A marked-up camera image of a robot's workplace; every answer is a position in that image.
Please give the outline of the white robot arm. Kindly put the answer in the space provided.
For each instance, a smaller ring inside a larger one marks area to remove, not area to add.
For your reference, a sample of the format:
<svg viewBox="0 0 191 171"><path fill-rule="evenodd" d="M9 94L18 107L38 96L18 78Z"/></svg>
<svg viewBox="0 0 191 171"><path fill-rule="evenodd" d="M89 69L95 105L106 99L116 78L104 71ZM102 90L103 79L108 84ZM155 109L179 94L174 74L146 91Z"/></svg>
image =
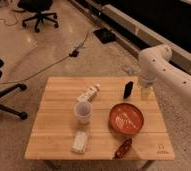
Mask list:
<svg viewBox="0 0 191 171"><path fill-rule="evenodd" d="M171 48L164 44L141 50L139 83L148 87L160 79L191 104L191 76L171 65L171 57Z"/></svg>

